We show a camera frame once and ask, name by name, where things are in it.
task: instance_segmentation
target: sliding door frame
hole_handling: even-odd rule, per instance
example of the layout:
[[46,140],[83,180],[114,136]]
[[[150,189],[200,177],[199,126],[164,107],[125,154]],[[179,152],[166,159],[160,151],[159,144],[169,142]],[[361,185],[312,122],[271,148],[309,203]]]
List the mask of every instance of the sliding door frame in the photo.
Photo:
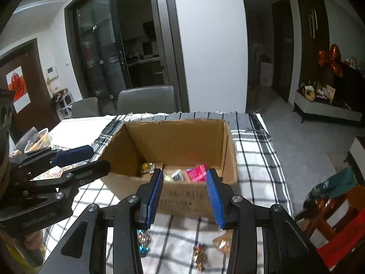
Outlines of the sliding door frame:
[[[90,92],[88,88],[88,84],[86,83],[85,79],[87,79],[87,74],[85,69],[82,67],[82,54],[79,51],[77,45],[77,35],[76,35],[76,28],[77,25],[74,20],[74,10],[78,4],[81,3],[82,0],[72,0],[70,4],[65,7],[65,26],[66,26],[66,37],[67,37],[67,44],[70,52],[71,63],[74,69],[75,77],[77,84],[79,86],[81,95],[83,98],[90,97]],[[167,1],[167,9],[169,12],[170,17],[170,28],[171,28],[171,35],[173,41],[173,49],[175,54],[175,61],[176,61],[176,69],[177,69],[177,80],[180,90],[181,96],[181,103],[182,103],[182,112],[189,112],[189,100],[188,100],[188,91],[187,91],[187,84],[185,78],[185,68],[184,68],[184,61],[183,61],[183,51],[181,48],[181,40],[180,40],[180,31],[178,27],[178,19],[177,19],[177,11],[176,11],[176,4],[175,0],[166,0]],[[116,44],[123,50],[122,45],[122,37],[120,34],[119,22],[117,21],[116,16],[116,5],[115,0],[111,0],[111,11],[112,11],[112,21],[114,27],[114,35],[116,39]],[[126,63],[124,51],[123,55],[120,58],[121,63]]]

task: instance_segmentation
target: open cardboard box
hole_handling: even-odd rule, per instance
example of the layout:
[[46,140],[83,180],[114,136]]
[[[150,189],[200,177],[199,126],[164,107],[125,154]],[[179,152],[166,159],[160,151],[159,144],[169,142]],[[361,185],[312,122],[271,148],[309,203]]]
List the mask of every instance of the open cardboard box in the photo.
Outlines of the open cardboard box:
[[[223,182],[237,184],[237,162],[229,125],[215,119],[138,121],[125,123],[105,148],[101,160],[111,164],[105,185],[119,198],[136,193],[149,181],[140,175],[145,162],[163,168],[164,174],[185,171],[206,163],[215,168]],[[213,218],[205,182],[164,182],[159,213]]]

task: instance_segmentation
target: brown door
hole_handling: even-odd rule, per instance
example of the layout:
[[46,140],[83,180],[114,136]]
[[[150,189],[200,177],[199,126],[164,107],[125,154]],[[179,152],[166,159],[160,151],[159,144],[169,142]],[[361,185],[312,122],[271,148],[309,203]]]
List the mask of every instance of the brown door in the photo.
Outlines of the brown door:
[[294,32],[290,0],[272,5],[274,26],[273,89],[288,101],[293,73]]
[[300,82],[323,84],[318,65],[318,51],[329,52],[330,32],[324,0],[298,0],[300,24],[302,27],[302,65]]
[[12,106],[10,135],[15,143],[32,127],[39,131],[44,128],[52,130],[60,122],[44,81],[36,39],[19,46],[0,60],[1,88],[8,89],[6,75],[20,66],[30,103],[18,113]]

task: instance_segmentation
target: checkered tablecloth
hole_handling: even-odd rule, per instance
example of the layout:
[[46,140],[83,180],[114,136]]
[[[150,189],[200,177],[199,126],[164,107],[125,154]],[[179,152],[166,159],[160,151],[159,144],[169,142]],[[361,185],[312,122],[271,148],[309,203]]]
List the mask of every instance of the checkered tablecloth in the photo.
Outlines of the checkered tablecloth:
[[[116,117],[105,117],[111,121],[104,121],[106,127],[99,137],[91,144],[94,148],[94,157],[90,161],[97,160],[104,148],[109,144],[112,137],[118,132],[122,124],[131,120],[174,120],[174,119],[224,119],[229,123],[232,137],[236,146],[238,164],[238,183],[242,196],[252,203],[260,206],[270,207],[272,204],[281,204],[290,215],[292,215],[292,204],[289,198],[288,188],[285,183],[282,167],[280,166],[275,148],[270,135],[260,115],[248,115],[242,113],[173,113],[173,114],[130,114]],[[92,127],[92,119],[89,122],[80,123],[83,127]],[[68,127],[76,127],[77,121],[68,120]],[[62,127],[58,127],[53,134],[54,140],[62,141]],[[82,133],[87,130],[74,129],[81,139]],[[117,197],[98,179],[91,184],[80,188],[75,197],[72,209],[72,217],[65,219],[44,232],[44,243],[46,246],[46,257],[57,245],[59,240],[70,228],[75,219],[90,203],[97,203],[100,207],[115,205],[120,201]],[[113,263],[113,228],[108,229],[107,237],[107,273],[112,273]],[[228,258],[218,251],[212,241],[215,237],[224,232],[218,228],[214,221],[208,219],[193,219],[173,215],[157,214],[155,223],[148,234],[151,236],[150,252],[147,257],[142,258],[144,273],[147,274],[171,274],[171,273],[200,273],[193,266],[193,246],[201,242],[206,246],[207,262],[205,272],[225,273],[227,271]],[[257,230],[258,240],[258,273],[263,272],[262,256],[262,233]]]

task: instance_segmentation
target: dining table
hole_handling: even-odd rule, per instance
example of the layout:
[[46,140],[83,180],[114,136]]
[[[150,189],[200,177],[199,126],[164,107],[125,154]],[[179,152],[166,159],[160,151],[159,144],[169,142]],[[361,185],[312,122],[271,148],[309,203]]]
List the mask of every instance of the dining table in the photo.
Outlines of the dining table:
[[[70,149],[91,145],[94,149],[94,155],[88,161],[91,162],[101,156],[105,147],[125,122],[176,119],[224,119],[229,124],[235,145],[240,194],[255,205],[270,207],[278,203],[290,216],[293,216],[285,176],[271,136],[260,114],[130,113],[118,116],[64,119],[50,132],[51,146]],[[43,230],[46,259],[89,204],[96,203],[100,207],[106,207],[115,205],[120,200],[103,184],[101,179],[80,187],[72,204],[73,215]],[[150,251],[141,258],[143,272],[145,274],[198,274],[200,270],[194,266],[193,262],[193,247],[201,243],[205,247],[207,257],[203,264],[204,272],[226,273],[229,257],[213,244],[213,239],[224,233],[211,219],[158,213],[154,224],[147,231],[151,242]],[[110,274],[113,273],[113,228],[108,228],[106,247],[106,273]],[[257,228],[257,251],[257,272],[263,273],[263,242],[260,228]]]

